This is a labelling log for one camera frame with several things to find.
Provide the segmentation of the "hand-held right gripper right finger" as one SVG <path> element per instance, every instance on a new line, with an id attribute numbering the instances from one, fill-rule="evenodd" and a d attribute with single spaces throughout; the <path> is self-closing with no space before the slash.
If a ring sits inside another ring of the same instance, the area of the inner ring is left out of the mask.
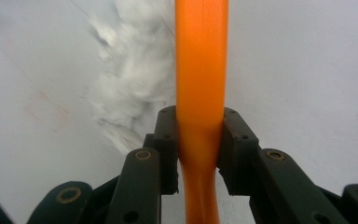
<path id="1" fill-rule="evenodd" d="M 245 120 L 226 107 L 217 168 L 229 195 L 251 194 L 255 180 L 252 162 L 258 149 L 259 140 Z"/>

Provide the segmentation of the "orange brush with grey bristles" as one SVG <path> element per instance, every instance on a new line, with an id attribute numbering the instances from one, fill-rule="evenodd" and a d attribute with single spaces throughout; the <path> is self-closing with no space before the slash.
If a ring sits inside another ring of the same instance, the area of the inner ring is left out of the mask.
<path id="1" fill-rule="evenodd" d="M 219 224 L 215 169 L 224 119 L 228 0 L 172 0 L 178 168 L 185 186 L 186 224 Z M 138 142 L 110 124 L 124 152 Z"/>

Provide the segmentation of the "white paper scraps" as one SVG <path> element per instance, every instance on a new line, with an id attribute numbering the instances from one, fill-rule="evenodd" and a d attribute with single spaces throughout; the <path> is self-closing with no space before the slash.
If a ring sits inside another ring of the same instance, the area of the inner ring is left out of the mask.
<path id="1" fill-rule="evenodd" d="M 99 120 L 132 129 L 148 107 L 175 98 L 172 0 L 115 0 L 117 23 L 90 24 L 106 69 L 89 88 Z"/>

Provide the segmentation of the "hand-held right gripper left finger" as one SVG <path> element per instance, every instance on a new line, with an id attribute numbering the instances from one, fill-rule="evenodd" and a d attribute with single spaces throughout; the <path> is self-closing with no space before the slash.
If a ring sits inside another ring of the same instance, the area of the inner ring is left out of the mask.
<path id="1" fill-rule="evenodd" d="M 160 156 L 161 193 L 173 195 L 178 192 L 178 140 L 174 105 L 158 112 L 153 144 Z"/>

